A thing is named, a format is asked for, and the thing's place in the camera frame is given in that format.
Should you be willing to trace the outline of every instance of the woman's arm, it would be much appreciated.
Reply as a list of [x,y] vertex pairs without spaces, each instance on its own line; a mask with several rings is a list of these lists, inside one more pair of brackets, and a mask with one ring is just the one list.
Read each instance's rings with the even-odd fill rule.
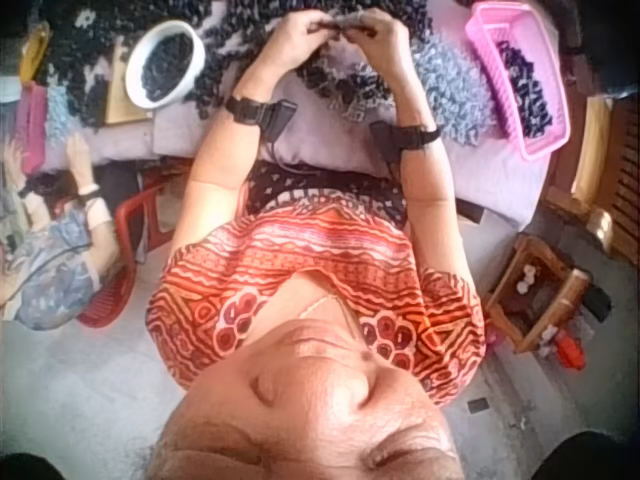
[[[15,140],[7,142],[4,146],[4,167],[7,180],[11,183],[12,188],[19,192],[27,184],[27,177],[22,173],[22,159],[23,153]],[[29,214],[29,220],[31,221],[31,230],[40,230],[46,227],[51,221],[49,215],[49,209],[47,208],[44,199],[34,193],[30,192],[22,200],[27,213]]]
[[[67,140],[69,170],[76,182],[78,194],[88,195],[97,191],[91,164],[91,152],[82,135],[75,133]],[[99,277],[107,273],[120,254],[111,212],[102,197],[92,198],[84,206],[91,246],[84,252]]]
[[[375,36],[350,30],[347,38],[362,48],[369,63],[389,84],[398,125],[423,125],[427,131],[435,130],[435,120],[413,65],[407,28],[377,9],[364,12],[362,21]],[[458,274],[473,285],[458,229],[453,178],[442,140],[422,150],[403,151],[400,172],[419,261],[429,268]]]
[[[318,10],[287,15],[235,87],[233,96],[268,103],[280,78],[331,38],[332,31],[318,27],[331,20]],[[220,109],[191,170],[172,253],[233,219],[240,188],[256,160],[259,142],[259,127],[238,124],[225,108]]]

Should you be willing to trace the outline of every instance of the black wristband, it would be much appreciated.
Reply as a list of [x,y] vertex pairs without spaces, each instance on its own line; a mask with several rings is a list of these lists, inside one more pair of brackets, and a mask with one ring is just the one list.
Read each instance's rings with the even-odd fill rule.
[[29,181],[27,180],[27,183],[24,184],[24,187],[22,187],[18,191],[18,197],[20,197],[21,200],[24,200],[25,198],[27,198],[27,195],[29,195],[31,192],[33,192],[33,187],[29,184]]
[[98,190],[87,193],[86,195],[78,195],[78,198],[80,199],[80,203],[82,203],[82,205],[86,207],[89,200],[93,200],[94,198],[102,198],[102,191],[100,190],[100,188],[98,188]]
[[385,162],[400,162],[402,150],[420,150],[440,138],[440,129],[427,131],[424,125],[397,127],[382,120],[369,125],[373,140]]
[[234,121],[260,127],[262,140],[267,143],[275,143],[298,110],[298,105],[287,100],[260,103],[249,98],[238,100],[234,97],[229,97],[224,106],[233,114]]
[[440,138],[440,129],[428,132],[423,125],[415,127],[393,127],[393,138],[400,150],[420,150]]
[[224,104],[225,108],[233,114],[233,119],[243,125],[261,125],[267,109],[268,103],[260,103],[250,98],[229,97]]

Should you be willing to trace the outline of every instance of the orange patterned blouse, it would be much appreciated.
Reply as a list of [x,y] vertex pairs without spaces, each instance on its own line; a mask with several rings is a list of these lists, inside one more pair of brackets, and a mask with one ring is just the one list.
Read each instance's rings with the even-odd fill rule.
[[239,348],[260,308],[301,271],[323,273],[368,346],[412,372],[436,404],[471,380],[485,351],[475,292],[457,275],[418,270],[401,231],[338,194],[236,219],[175,253],[146,323],[176,381],[188,388]]

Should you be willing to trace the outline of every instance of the woman's nose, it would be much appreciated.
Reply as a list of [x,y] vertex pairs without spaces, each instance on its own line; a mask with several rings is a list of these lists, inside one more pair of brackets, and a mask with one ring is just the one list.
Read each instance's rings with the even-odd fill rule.
[[272,406],[307,428],[350,424],[369,395],[366,371],[326,357],[296,358],[273,372]]

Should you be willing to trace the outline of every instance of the person's hand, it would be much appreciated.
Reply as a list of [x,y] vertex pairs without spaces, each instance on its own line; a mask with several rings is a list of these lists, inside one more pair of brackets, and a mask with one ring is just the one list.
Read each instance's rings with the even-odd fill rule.
[[69,170],[78,189],[93,184],[91,152],[89,145],[79,133],[74,133],[67,140],[67,157],[69,157]]
[[279,80],[335,37],[335,30],[322,26],[333,23],[333,17],[320,10],[302,10],[288,14],[271,34],[256,63],[272,72]]
[[4,171],[7,181],[14,190],[20,191],[27,184],[27,177],[22,172],[22,159],[24,154],[18,142],[8,141],[4,144]]
[[377,8],[363,11],[360,20],[369,31],[350,28],[344,36],[360,47],[369,64],[389,86],[393,88],[398,82],[415,75],[407,27]]

